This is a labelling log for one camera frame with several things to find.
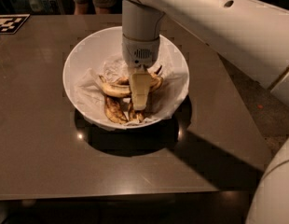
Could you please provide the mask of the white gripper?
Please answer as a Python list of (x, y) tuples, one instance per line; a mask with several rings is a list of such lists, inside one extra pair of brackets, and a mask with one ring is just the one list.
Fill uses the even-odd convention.
[(152, 67), (157, 61), (159, 44), (159, 37), (154, 40), (144, 41), (122, 35), (123, 59), (128, 67), (133, 68), (130, 70), (129, 82), (131, 100), (135, 110), (144, 110), (146, 108), (152, 77), (145, 68)]

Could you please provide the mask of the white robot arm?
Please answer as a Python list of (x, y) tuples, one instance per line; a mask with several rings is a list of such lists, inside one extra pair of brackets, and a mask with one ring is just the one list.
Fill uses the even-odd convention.
[[(166, 13), (289, 106), (289, 11), (258, 0), (129, 0), (123, 30), (144, 28), (152, 7)], [(289, 139), (275, 155), (255, 192), (245, 224), (289, 224)]]

